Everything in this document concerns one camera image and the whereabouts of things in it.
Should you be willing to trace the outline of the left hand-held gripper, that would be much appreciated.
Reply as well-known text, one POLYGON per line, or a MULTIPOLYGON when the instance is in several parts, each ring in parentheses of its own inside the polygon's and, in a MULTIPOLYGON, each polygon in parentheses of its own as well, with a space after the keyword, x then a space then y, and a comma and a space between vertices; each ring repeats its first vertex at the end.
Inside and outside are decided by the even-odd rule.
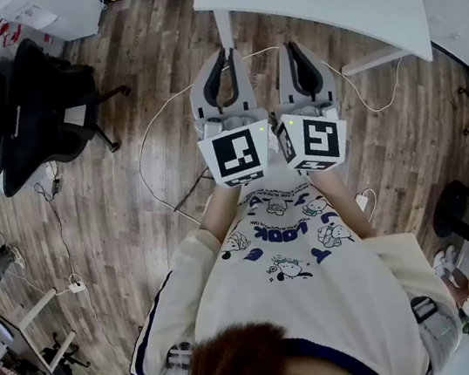
POLYGON ((258 107, 241 54, 229 50, 232 98, 217 102, 225 51, 216 51, 201 67, 191 90, 198 148, 216 183, 237 188, 261 179, 268 168, 268 112, 258 107))

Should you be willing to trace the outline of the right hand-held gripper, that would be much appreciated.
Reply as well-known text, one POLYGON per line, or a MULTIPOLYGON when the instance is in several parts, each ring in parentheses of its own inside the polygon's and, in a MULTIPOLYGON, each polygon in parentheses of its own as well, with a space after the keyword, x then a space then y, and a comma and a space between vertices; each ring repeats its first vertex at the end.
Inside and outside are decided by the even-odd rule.
POLYGON ((306 46, 287 42, 279 49, 279 98, 275 136, 288 168, 325 171, 346 158, 346 121, 334 101, 336 82, 330 68, 306 46), (325 102, 292 103, 306 99, 325 102))

